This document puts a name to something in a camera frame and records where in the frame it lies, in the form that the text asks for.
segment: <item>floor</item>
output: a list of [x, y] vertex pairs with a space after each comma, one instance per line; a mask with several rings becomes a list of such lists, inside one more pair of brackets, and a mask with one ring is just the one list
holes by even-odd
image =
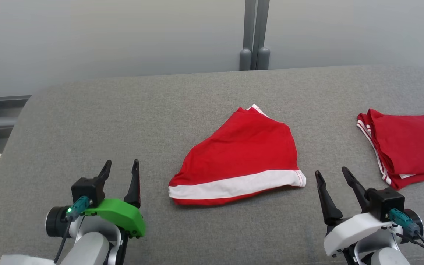
[[[27, 100], [1, 101], [0, 102], [0, 117], [17, 117], [24, 107]], [[2, 154], [6, 146], [7, 139], [11, 134], [12, 129], [0, 130], [0, 154]]]

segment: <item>folded garment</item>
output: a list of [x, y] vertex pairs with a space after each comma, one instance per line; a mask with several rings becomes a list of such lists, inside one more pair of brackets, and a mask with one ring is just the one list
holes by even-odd
[[177, 204], [220, 205], [305, 183], [291, 130], [253, 104], [194, 146], [168, 189]]
[[424, 115], [385, 115], [369, 109], [357, 126], [372, 144], [382, 179], [396, 190], [424, 181]]

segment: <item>gray fabric table surface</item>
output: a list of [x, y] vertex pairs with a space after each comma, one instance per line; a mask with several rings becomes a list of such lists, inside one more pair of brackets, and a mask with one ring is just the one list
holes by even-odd
[[[195, 144], [238, 107], [256, 103], [291, 128], [307, 177], [215, 208], [176, 206], [168, 182]], [[54, 258], [60, 238], [45, 233], [53, 206], [71, 203], [71, 185], [96, 176], [123, 198], [140, 160], [146, 237], [130, 240], [126, 264], [345, 264], [325, 255], [326, 226], [314, 172], [320, 170], [345, 216], [360, 212], [343, 178], [347, 166], [366, 187], [387, 187], [374, 151], [356, 127], [360, 112], [424, 114], [424, 69], [320, 67], [252, 72], [122, 77], [52, 87], [30, 98], [0, 161], [0, 256]], [[424, 222], [424, 182], [402, 189]], [[68, 240], [65, 255], [73, 245]], [[412, 264], [424, 250], [404, 244]]]

